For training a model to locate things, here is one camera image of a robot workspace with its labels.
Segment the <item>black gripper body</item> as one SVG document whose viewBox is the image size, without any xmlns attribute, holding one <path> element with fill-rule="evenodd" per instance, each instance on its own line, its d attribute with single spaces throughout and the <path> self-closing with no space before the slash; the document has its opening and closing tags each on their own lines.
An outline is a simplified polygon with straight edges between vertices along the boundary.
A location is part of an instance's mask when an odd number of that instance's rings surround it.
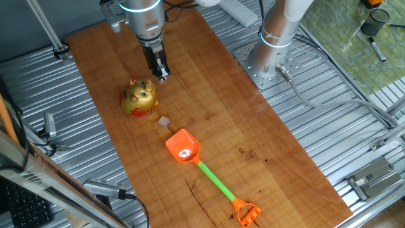
<svg viewBox="0 0 405 228">
<path fill-rule="evenodd" d="M 162 42 L 152 43 L 149 46 L 142 46 L 144 56 L 149 69 L 154 69 L 156 60 L 161 60 L 165 65 L 165 50 Z"/>
</svg>

